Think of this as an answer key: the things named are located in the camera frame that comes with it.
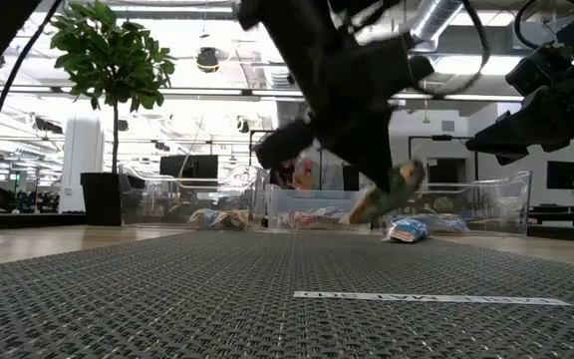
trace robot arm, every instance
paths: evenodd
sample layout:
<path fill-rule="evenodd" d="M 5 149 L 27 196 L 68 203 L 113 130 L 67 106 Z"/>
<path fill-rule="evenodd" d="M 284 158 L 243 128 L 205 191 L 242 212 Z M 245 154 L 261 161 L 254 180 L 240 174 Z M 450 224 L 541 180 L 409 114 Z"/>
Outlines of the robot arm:
<path fill-rule="evenodd" d="M 496 155 L 501 165 L 528 156 L 528 147 L 545 152 L 574 139 L 574 21 L 557 33 L 557 42 L 537 48 L 506 75 L 524 96 L 521 109 L 502 115 L 466 143 L 471 151 Z"/>
<path fill-rule="evenodd" d="M 238 20 L 244 29 L 262 23 L 300 87 L 312 112 L 268 137 L 256 149 L 266 169 L 295 157 L 314 138 L 321 146 L 384 189 L 392 164 L 389 98 L 433 73 L 429 59 L 409 57 L 410 32 L 359 45 L 356 27 L 336 28 L 331 11 L 347 19 L 376 0 L 243 0 Z M 385 0 L 365 25 L 400 0 Z"/>

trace blue snack bag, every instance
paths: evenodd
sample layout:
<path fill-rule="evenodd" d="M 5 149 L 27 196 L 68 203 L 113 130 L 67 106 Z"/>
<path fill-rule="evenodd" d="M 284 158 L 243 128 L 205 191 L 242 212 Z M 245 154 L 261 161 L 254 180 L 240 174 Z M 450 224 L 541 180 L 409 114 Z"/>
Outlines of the blue snack bag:
<path fill-rule="evenodd" d="M 400 218 L 392 223 L 383 241 L 415 243 L 428 236 L 429 227 L 426 224 L 412 218 Z"/>

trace potted plant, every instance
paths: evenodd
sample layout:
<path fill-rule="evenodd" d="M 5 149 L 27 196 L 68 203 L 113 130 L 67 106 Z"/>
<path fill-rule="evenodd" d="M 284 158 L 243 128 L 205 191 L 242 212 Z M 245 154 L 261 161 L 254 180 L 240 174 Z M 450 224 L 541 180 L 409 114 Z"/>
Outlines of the potted plant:
<path fill-rule="evenodd" d="M 81 174 L 88 224 L 121 225 L 119 104 L 131 102 L 130 112 L 161 106 L 160 89 L 170 85 L 174 63 L 169 49 L 160 47 L 143 25 L 118 21 L 117 14 L 100 1 L 71 4 L 52 25 L 57 32 L 51 48 L 65 53 L 55 68 L 70 76 L 70 94 L 89 98 L 94 110 L 103 103 L 114 111 L 112 173 Z"/>

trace white pillar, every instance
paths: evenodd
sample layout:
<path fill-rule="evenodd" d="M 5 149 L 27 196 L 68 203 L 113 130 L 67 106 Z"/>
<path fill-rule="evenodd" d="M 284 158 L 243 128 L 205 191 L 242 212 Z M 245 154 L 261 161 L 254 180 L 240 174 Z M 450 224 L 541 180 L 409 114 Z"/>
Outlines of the white pillar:
<path fill-rule="evenodd" d="M 19 172 L 19 180 L 17 180 L 17 191 L 27 191 L 28 190 L 28 173 L 25 171 Z"/>
<path fill-rule="evenodd" d="M 81 174 L 104 170 L 104 130 L 100 113 L 77 112 L 66 124 L 59 212 L 85 211 Z"/>

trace black plant pot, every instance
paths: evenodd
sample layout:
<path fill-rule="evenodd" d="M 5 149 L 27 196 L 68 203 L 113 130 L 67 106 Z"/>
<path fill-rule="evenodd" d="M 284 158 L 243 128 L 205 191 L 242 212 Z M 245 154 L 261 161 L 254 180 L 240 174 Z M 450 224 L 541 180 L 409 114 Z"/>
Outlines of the black plant pot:
<path fill-rule="evenodd" d="M 81 174 L 88 225 L 121 226 L 119 175 Z"/>

